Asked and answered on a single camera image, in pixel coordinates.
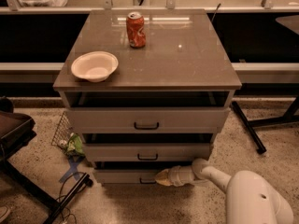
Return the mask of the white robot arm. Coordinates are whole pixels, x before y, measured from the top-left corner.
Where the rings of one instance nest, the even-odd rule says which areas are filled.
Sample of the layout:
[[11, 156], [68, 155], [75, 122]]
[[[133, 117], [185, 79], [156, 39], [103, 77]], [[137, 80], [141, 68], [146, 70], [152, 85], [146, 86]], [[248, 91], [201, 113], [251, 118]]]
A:
[[155, 181], [164, 186], [197, 185], [205, 180], [226, 197], [226, 224], [293, 224], [289, 203], [262, 176], [252, 171], [227, 175], [208, 161], [196, 159], [188, 166], [164, 169]]

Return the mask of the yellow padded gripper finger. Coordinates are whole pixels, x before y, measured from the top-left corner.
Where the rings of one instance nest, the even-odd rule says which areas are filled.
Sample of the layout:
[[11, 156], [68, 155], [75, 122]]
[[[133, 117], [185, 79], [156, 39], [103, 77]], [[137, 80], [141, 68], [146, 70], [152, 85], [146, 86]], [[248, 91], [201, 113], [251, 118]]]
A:
[[168, 169], [162, 170], [155, 176], [155, 181], [158, 184], [163, 186], [167, 186], [167, 187], [171, 186], [172, 182], [169, 180], [168, 173], [169, 173]]

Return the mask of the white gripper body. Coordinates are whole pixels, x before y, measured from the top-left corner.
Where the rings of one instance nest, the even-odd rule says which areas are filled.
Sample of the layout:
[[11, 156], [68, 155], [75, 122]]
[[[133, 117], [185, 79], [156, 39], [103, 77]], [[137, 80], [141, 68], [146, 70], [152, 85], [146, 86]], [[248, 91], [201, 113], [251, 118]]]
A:
[[181, 187], [186, 184], [193, 184], [198, 181], [192, 167], [189, 166], [175, 166], [169, 170], [168, 179], [175, 187]]

